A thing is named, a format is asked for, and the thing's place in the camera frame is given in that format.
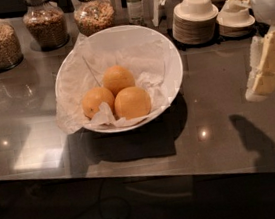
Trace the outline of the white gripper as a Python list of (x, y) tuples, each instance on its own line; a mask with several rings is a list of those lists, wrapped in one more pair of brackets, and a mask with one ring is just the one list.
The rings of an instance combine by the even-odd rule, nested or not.
[[(250, 7), (258, 22), (275, 25), (275, 0), (226, 0), (223, 10)], [(246, 100), (260, 102), (275, 91), (275, 26), (263, 37), (252, 38), (249, 64)]]

